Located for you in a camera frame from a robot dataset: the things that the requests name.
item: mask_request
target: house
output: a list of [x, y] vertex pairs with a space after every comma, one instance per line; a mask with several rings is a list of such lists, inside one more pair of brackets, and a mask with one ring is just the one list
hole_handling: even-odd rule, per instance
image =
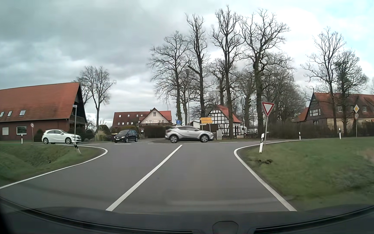
[[200, 120], [193, 120], [189, 123], [189, 125], [200, 129]]
[[115, 112], [112, 127], [122, 125], [172, 125], [171, 111], [153, 108], [150, 111]]
[[37, 130], [86, 127], [80, 83], [45, 84], [19, 88], [0, 89], [0, 139], [31, 140]]
[[[207, 117], [211, 117], [213, 120], [212, 125], [217, 125], [218, 130], [221, 130], [222, 136], [229, 136], [229, 109], [222, 105], [216, 105], [211, 109]], [[233, 113], [233, 135], [237, 136], [241, 134], [241, 121]]]
[[[358, 106], [360, 109], [359, 123], [374, 122], [374, 95], [369, 94], [351, 94], [345, 104], [345, 114], [347, 116], [347, 128], [353, 125], [353, 108]], [[343, 129], [343, 106], [336, 104], [337, 128]], [[307, 122], [314, 125], [328, 125], [334, 127], [331, 96], [328, 93], [313, 93], [309, 106], [298, 116], [298, 122]]]

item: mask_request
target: white center line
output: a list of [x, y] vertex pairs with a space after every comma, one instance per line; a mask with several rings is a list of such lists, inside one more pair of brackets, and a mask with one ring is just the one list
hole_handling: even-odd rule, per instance
[[159, 167], [161, 167], [177, 150], [183, 145], [176, 148], [169, 156], [167, 156], [160, 164], [158, 164], [152, 171], [146, 174], [140, 181], [138, 181], [132, 188], [126, 191], [120, 198], [118, 198], [114, 203], [112, 203], [106, 210], [113, 211], [123, 200], [125, 200], [135, 189], [137, 189], [148, 177], [150, 177]]

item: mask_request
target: grass verge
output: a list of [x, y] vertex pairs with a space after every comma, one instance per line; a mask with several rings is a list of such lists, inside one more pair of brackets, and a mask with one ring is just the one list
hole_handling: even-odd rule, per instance
[[297, 210], [374, 204], [374, 137], [284, 142], [258, 151], [244, 148], [239, 155]]
[[104, 150], [71, 146], [0, 144], [0, 187], [56, 169], [85, 162]]

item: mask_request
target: red tile roof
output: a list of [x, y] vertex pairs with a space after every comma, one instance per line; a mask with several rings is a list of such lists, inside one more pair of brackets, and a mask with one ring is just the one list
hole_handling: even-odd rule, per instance
[[[131, 124], [131, 122], [133, 122], [134, 124], [138, 124], [138, 121], [143, 120], [149, 113], [151, 113], [152, 110], [150, 110], [150, 111], [115, 112], [115, 114], [113, 115], [112, 127], [122, 126], [122, 125], [118, 125], [118, 123], [124, 123], [124, 125], [126, 125], [126, 123]], [[172, 122], [171, 121], [172, 118], [171, 118], [171, 111], [170, 110], [164, 110], [164, 111], [158, 111], [158, 112], [161, 113], [164, 116], [164, 118], [167, 119], [169, 122]]]
[[[229, 118], [229, 109], [222, 105], [217, 105], [217, 108], [220, 109], [220, 111], [226, 116], [226, 118]], [[233, 122], [234, 123], [242, 123], [237, 116], [233, 113]]]
[[[314, 93], [316, 101], [318, 101], [321, 108], [321, 115], [325, 118], [333, 118], [333, 111], [331, 105], [331, 95], [328, 93]], [[374, 117], [374, 95], [370, 94], [351, 94], [347, 99], [349, 105], [348, 111], [350, 111], [350, 105], [356, 105], [360, 108], [358, 114], [359, 118], [372, 118]], [[367, 107], [367, 112], [363, 112], [363, 106]], [[342, 112], [338, 112], [336, 109], [336, 117], [341, 118]]]
[[69, 119], [79, 87], [68, 82], [0, 89], [0, 122]]
[[297, 122], [305, 120], [305, 118], [307, 117], [308, 109], [309, 109], [308, 107], [304, 108], [301, 114], [298, 115]]

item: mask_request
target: yellow direction sign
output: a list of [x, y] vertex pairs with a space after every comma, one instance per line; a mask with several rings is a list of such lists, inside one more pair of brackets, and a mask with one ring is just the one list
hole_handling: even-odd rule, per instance
[[355, 113], [357, 113], [360, 110], [360, 108], [356, 104], [356, 106], [353, 108], [353, 110], [355, 111]]
[[202, 124], [211, 124], [212, 122], [213, 122], [213, 120], [211, 119], [211, 117], [200, 118], [200, 123], [202, 123]]

